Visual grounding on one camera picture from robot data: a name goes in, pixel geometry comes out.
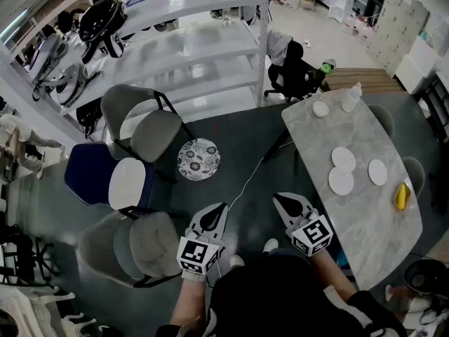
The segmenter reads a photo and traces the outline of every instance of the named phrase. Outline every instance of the black backpack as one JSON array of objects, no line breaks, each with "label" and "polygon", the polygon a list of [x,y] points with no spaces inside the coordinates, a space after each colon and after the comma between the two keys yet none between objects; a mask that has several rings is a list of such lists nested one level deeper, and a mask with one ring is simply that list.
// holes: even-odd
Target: black backpack
[{"label": "black backpack", "polygon": [[101,98],[91,101],[76,109],[76,119],[83,127],[83,132],[86,138],[88,138],[97,126],[98,120],[103,116],[101,112]]}]

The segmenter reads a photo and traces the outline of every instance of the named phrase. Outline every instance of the white dish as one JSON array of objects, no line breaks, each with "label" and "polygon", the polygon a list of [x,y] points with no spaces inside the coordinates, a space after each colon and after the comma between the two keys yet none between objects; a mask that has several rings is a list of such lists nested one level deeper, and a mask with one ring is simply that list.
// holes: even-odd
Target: white dish
[{"label": "white dish", "polygon": [[368,175],[375,185],[385,185],[388,177],[387,167],[382,161],[374,159],[368,165]]},{"label": "white dish", "polygon": [[315,101],[311,109],[316,117],[325,117],[329,113],[329,106],[323,101]]},{"label": "white dish", "polygon": [[334,167],[329,173],[329,185],[333,192],[340,196],[346,196],[354,187],[354,177],[350,172],[343,172]]},{"label": "white dish", "polygon": [[332,162],[343,172],[352,172],[356,168],[356,158],[344,147],[337,147],[332,151]]}]

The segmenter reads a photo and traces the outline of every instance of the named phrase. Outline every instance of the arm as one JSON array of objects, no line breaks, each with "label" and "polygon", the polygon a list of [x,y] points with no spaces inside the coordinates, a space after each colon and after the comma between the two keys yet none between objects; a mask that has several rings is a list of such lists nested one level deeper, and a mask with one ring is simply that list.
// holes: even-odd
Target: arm
[{"label": "arm", "polygon": [[17,131],[17,127],[14,129],[13,133],[9,135],[8,140],[6,140],[5,145],[6,147],[9,147],[11,143],[11,138],[13,138],[14,133]]},{"label": "arm", "polygon": [[17,128],[14,129],[14,158],[17,159],[19,156],[19,130]]},{"label": "arm", "polygon": [[201,327],[206,322],[206,283],[184,279],[170,324],[183,326],[200,317]]},{"label": "arm", "polygon": [[344,302],[348,301],[349,297],[357,292],[326,249],[315,253],[310,258],[310,263],[323,287],[333,285]]}]

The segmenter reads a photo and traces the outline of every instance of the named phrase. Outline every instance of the patterned plate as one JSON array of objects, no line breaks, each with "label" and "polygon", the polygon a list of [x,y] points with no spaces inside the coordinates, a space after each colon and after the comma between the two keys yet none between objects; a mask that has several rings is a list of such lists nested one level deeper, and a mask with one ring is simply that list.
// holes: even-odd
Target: patterned plate
[{"label": "patterned plate", "polygon": [[177,155],[177,168],[191,181],[211,177],[220,165],[220,153],[212,141],[196,138],[182,146]]}]

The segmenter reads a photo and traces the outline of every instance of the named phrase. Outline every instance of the white glove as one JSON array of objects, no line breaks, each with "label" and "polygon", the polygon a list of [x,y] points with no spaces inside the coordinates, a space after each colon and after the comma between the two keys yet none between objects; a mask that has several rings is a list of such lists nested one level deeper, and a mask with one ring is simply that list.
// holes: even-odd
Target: white glove
[{"label": "white glove", "polygon": [[193,282],[205,282],[206,280],[205,275],[200,275],[198,273],[193,273],[186,270],[182,270],[182,278]]}]

